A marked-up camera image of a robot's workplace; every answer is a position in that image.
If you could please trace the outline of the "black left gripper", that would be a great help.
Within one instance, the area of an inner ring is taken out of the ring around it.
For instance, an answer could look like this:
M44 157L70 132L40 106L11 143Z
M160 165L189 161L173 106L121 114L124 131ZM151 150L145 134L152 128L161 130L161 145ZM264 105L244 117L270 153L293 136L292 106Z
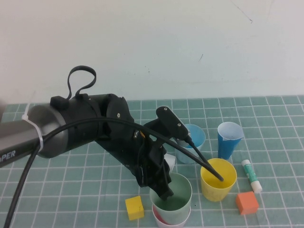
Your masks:
M155 188L154 191L162 200L173 195L169 187L169 173L173 171L175 156L166 154L161 144L153 142L138 130L127 138L103 137L96 142L135 176L140 187Z

